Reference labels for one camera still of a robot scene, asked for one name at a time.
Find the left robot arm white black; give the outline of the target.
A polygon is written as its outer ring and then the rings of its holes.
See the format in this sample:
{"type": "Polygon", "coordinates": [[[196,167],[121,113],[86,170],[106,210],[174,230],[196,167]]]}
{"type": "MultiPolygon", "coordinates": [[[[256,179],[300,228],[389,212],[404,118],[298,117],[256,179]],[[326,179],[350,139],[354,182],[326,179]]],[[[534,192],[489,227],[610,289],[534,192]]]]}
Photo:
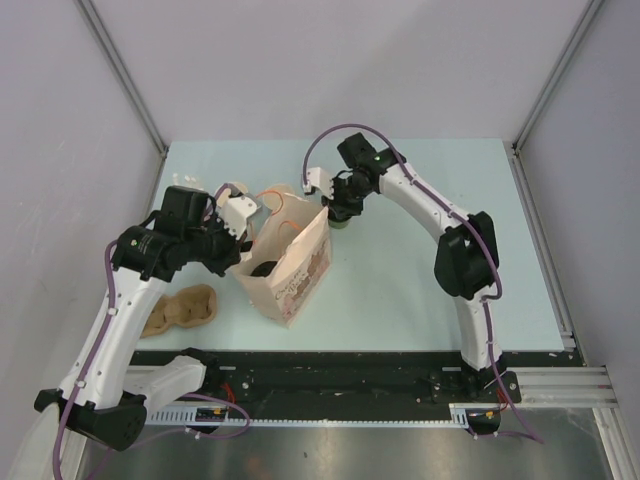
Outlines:
{"type": "Polygon", "coordinates": [[[106,249],[107,292],[87,340],[60,385],[38,393],[35,409],[55,405],[61,431],[124,451],[147,418],[166,405],[191,393],[202,400],[214,397],[221,376],[195,349],[182,351],[135,386],[125,384],[126,372],[175,273],[195,262],[224,276],[239,263],[249,220],[259,209],[236,187],[223,204],[205,191],[168,187],[160,208],[106,249]]]}

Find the paper bag with orange handles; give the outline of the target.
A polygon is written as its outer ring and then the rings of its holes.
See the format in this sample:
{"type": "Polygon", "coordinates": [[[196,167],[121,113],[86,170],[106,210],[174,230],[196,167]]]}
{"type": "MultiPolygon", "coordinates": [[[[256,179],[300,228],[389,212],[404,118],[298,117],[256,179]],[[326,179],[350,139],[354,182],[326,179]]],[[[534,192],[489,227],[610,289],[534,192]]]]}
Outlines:
{"type": "Polygon", "coordinates": [[[269,210],[260,231],[251,236],[250,250],[231,272],[261,315],[289,328],[331,265],[328,209],[285,194],[282,208],[276,214],[269,210]],[[271,260],[278,263],[268,277],[250,276],[257,265],[271,260]]]}

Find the brown pulp cup carrier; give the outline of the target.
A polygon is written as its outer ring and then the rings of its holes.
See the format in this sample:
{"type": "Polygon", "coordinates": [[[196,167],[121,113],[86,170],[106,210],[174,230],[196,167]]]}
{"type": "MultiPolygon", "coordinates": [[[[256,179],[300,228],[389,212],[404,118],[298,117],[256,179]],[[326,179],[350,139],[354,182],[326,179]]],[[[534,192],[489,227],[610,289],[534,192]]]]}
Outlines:
{"type": "Polygon", "coordinates": [[[162,295],[153,307],[141,337],[162,335],[172,327],[191,329],[206,325],[217,315],[216,291],[200,284],[184,288],[173,296],[162,295]]]}

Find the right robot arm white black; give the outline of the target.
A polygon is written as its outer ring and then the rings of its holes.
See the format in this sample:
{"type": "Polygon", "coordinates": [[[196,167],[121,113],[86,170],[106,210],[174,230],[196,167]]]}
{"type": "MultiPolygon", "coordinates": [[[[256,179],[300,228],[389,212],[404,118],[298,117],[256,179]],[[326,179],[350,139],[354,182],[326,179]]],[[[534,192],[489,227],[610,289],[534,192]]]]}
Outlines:
{"type": "Polygon", "coordinates": [[[344,227],[362,215],[365,201],[381,196],[398,205],[434,239],[437,250],[434,276],[453,298],[461,334],[460,353],[470,368],[461,376],[463,393],[484,401],[497,389],[489,369],[501,350],[487,323],[489,302],[502,294],[494,223],[484,211],[468,213],[424,181],[397,149],[376,149],[361,133],[337,146],[345,167],[327,176],[329,191],[322,194],[329,223],[344,227]]]}

